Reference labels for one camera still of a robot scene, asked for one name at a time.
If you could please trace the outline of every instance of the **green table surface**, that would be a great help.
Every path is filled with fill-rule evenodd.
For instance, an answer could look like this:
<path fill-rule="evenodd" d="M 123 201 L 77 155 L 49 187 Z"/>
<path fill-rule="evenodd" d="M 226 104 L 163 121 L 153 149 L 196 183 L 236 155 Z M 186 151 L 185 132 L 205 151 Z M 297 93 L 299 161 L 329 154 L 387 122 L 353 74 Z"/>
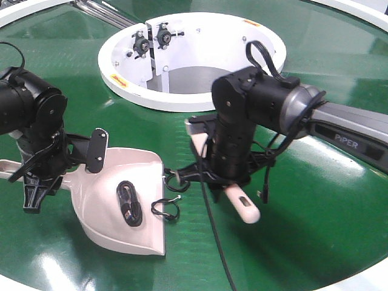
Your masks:
<path fill-rule="evenodd" d="M 339 11 L 297 0 L 111 0 L 145 21 L 180 12 L 218 12 L 259 22 L 287 47 L 283 73 L 327 91 L 326 99 L 388 114 L 388 35 Z M 117 28 L 71 5 L 35 13 L 0 29 L 17 45 L 26 68 L 69 99 L 68 132 L 110 133 L 111 147 L 156 152 L 177 169 L 194 161 L 184 119 L 132 104 L 102 81 L 97 55 Z M 1 46 L 0 68 L 20 63 Z M 258 128 L 262 142 L 273 135 Z M 19 161 L 14 140 L 0 137 L 0 157 Z M 312 290 L 347 278 L 388 254 L 387 175 L 316 138 L 294 141 L 270 176 L 271 196 L 256 195 L 263 172 L 244 188 L 261 220 L 244 224 L 225 196 L 211 203 L 238 290 Z M 179 202 L 181 217 L 166 223 L 166 255 L 126 255 L 84 234 L 70 194 L 45 199 L 40 215 L 22 210 L 22 185 L 0 181 L 0 273 L 41 290 L 230 290 L 201 189 Z M 175 194 L 166 190 L 166 197 Z"/>

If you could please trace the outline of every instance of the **black cable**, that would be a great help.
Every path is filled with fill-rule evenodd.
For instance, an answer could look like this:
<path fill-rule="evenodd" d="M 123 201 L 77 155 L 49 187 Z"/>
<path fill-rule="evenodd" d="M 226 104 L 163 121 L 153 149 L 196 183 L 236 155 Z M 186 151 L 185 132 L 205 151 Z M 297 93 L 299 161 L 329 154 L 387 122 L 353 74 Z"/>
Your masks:
<path fill-rule="evenodd" d="M 9 46 L 11 46 L 11 47 L 13 47 L 14 49 L 16 49 L 18 52 L 19 52 L 19 54 L 21 55 L 21 57 L 22 57 L 22 63 L 21 63 L 21 65 L 10 75 L 10 77 L 9 77 L 9 79 L 8 79 L 8 81 L 9 81 L 9 83 L 11 84 L 11 85 L 17 85 L 17 82 L 15 81 L 15 78 L 24 70 L 24 65 L 25 65 L 25 59 L 24 59 L 24 55 L 23 55 L 23 53 L 22 53 L 22 51 L 17 47 L 17 46 L 15 46 L 14 44 L 11 44 L 10 42 L 7 42 L 7 41 L 0 41 L 0 44 L 6 44 L 6 45 L 9 45 Z M 7 75 L 9 73 L 9 71 L 8 72 L 6 72 L 2 77 L 1 77 L 1 79 L 5 76 L 5 75 Z"/>
<path fill-rule="evenodd" d="M 171 171 L 171 169 L 169 169 L 169 168 L 164 168 L 164 173 L 167 175 L 164 178 L 164 184 L 166 185 L 167 189 L 169 189 L 170 191 L 183 193 L 183 192 L 186 192 L 187 189 L 189 189 L 190 181 L 184 181 L 181 188 L 176 188 L 176 187 L 170 185 L 170 181 L 172 180 L 172 178 L 176 178 L 176 173 Z"/>
<path fill-rule="evenodd" d="M 179 218 L 179 215 L 181 213 L 180 209 L 179 209 L 179 206 L 178 204 L 175 202 L 176 199 L 181 199 L 181 195 L 178 195 L 176 198 L 174 199 L 169 199 L 169 198 L 162 198 L 162 199 L 159 199 L 155 202 L 152 202 L 151 203 L 151 212 L 155 215 L 161 215 L 163 216 L 166 220 L 168 221 L 171 221 L 171 220 L 176 220 Z M 167 212 L 161 212 L 159 211 L 158 209 L 155 208 L 155 206 L 157 204 L 173 204 L 175 207 L 176 207 L 176 214 L 173 215 L 171 213 L 167 213 Z"/>
<path fill-rule="evenodd" d="M 229 270 L 229 267 L 228 267 L 227 262 L 226 262 L 226 258 L 225 258 L 224 251 L 222 249 L 221 241 L 219 240 L 219 236 L 218 236 L 216 224 L 214 221 L 213 213 L 212 213 L 212 210 L 210 208 L 209 199 L 207 199 L 205 182 L 204 182 L 204 179 L 202 177 L 202 156 L 204 154 L 204 149 L 205 149 L 205 144 L 202 147 L 201 155 L 198 157 L 198 171 L 199 171 L 199 181 L 201 183 L 201 190 L 202 190 L 202 194 L 203 194 L 204 201 L 205 201 L 207 215 L 209 216 L 210 225 L 212 226 L 212 231 L 213 231 L 214 239 L 216 241 L 219 257 L 221 258 L 222 266 L 224 268 L 224 271 L 225 271 L 225 274 L 226 274 L 226 277 L 228 279 L 230 287 L 232 288 L 233 291 L 237 291 L 236 285 L 233 281 L 232 275 L 230 274 L 230 270 Z"/>
<path fill-rule="evenodd" d="M 283 81 L 285 78 L 279 74 L 277 69 L 275 68 L 275 65 L 273 64 L 272 58 L 270 53 L 268 52 L 267 48 L 259 41 L 250 41 L 246 45 L 246 56 L 248 61 L 253 64 L 259 71 L 263 72 L 262 67 L 260 64 L 255 60 L 255 58 L 252 56 L 252 45 L 254 45 L 260 52 L 260 54 L 263 56 L 267 67 L 269 71 L 271 72 L 271 75 L 278 80 L 279 82 Z"/>
<path fill-rule="evenodd" d="M 116 189 L 122 217 L 132 227 L 140 226 L 143 221 L 141 205 L 135 186 L 130 181 L 122 181 Z"/>

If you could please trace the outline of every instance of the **robotic arm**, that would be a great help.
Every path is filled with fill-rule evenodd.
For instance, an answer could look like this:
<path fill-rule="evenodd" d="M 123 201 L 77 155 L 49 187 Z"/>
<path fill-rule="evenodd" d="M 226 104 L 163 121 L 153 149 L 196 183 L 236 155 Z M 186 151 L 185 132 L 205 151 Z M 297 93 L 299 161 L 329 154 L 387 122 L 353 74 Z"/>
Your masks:
<path fill-rule="evenodd" d="M 251 46 L 263 55 L 269 76 L 253 59 Z M 188 120 L 190 135 L 207 133 L 206 152 L 178 170 L 180 181 L 203 181 L 211 189 L 243 186 L 250 175 L 267 168 L 262 199 L 268 200 L 268 175 L 275 159 L 296 139 L 317 136 L 388 173 L 388 116 L 323 100 L 325 91 L 283 78 L 258 41 L 247 44 L 247 67 L 217 79 L 212 85 L 216 115 Z M 277 132 L 263 152 L 251 151 L 257 125 Z M 278 148 L 272 148 L 279 135 Z"/>
<path fill-rule="evenodd" d="M 108 134 L 96 129 L 91 138 L 64 131 L 67 98 L 60 89 L 20 67 L 0 73 L 0 135 L 9 133 L 21 152 L 22 166 L 9 177 L 24 180 L 24 210 L 39 213 L 46 195 L 54 195 L 67 169 L 86 164 L 92 173 L 104 164 Z"/>

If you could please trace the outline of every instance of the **dustpan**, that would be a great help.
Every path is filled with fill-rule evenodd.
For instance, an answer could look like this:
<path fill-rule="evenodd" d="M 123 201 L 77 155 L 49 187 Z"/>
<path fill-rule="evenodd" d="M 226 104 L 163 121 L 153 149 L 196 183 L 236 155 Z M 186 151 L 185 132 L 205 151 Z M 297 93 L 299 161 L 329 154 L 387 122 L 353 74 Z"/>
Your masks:
<path fill-rule="evenodd" d="M 20 163 L 0 160 L 0 178 L 8 178 Z M 85 165 L 66 173 L 61 184 L 69 190 L 75 213 L 86 235 L 96 244 L 116 252 L 164 255 L 164 221 L 151 212 L 151 203 L 163 198 L 163 164 L 153 152 L 108 148 L 104 168 L 88 173 Z M 130 181 L 142 207 L 142 223 L 129 226 L 121 213 L 116 188 Z"/>

